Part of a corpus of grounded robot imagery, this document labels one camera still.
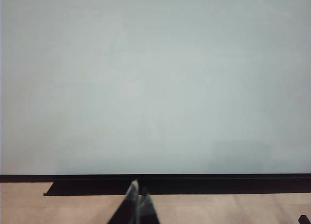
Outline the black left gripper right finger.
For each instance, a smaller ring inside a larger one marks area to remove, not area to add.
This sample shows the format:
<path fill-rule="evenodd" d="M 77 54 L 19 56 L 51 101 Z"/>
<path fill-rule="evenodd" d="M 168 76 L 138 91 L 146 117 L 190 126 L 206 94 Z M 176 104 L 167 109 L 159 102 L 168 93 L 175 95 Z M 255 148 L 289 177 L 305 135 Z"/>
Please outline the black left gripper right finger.
<path fill-rule="evenodd" d="M 151 195 L 146 187 L 143 187 L 138 203 L 139 224 L 160 224 Z"/>

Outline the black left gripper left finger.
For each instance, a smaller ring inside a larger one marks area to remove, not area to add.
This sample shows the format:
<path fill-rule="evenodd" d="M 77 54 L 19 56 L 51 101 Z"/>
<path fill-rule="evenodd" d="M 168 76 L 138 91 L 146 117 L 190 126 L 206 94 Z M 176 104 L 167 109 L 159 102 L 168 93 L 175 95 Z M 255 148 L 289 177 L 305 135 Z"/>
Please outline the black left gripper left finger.
<path fill-rule="evenodd" d="M 108 224 L 136 224 L 138 208 L 138 181 L 131 182 L 122 203 L 119 205 Z"/>

